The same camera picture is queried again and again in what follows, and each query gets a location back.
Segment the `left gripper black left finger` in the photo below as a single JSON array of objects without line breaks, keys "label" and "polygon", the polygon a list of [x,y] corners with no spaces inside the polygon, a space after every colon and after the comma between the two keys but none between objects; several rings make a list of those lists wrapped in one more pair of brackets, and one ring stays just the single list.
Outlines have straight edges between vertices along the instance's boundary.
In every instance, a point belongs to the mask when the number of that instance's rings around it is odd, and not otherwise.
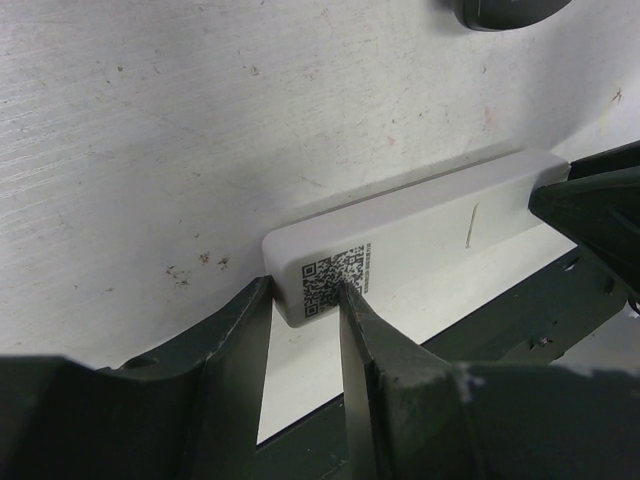
[{"label": "left gripper black left finger", "polygon": [[1,360],[5,479],[249,479],[272,323],[269,278],[124,363]]}]

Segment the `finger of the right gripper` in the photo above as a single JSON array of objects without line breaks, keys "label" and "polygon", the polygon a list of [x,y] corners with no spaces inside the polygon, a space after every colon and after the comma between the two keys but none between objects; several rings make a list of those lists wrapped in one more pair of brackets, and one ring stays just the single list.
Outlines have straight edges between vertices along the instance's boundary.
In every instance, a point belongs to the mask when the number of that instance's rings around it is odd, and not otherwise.
[{"label": "finger of the right gripper", "polygon": [[639,143],[576,160],[531,194],[529,211],[576,243],[639,298]]}]

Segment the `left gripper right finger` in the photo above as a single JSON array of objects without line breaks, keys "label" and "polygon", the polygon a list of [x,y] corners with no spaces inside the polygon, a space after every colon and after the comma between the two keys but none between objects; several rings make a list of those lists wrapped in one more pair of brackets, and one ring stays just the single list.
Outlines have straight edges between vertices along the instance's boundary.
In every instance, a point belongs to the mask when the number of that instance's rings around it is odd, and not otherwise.
[{"label": "left gripper right finger", "polygon": [[639,373],[449,363],[339,289],[357,479],[635,479]]}]

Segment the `white remote control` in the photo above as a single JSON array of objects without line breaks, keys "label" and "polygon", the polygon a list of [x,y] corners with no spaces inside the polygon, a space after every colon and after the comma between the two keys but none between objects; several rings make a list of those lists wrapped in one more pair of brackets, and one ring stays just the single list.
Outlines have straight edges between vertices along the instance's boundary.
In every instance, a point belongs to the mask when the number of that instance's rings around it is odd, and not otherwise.
[{"label": "white remote control", "polygon": [[390,191],[274,230],[262,252],[275,303],[298,328],[331,312],[338,287],[379,298],[530,230],[532,192],[570,164],[528,149]]}]

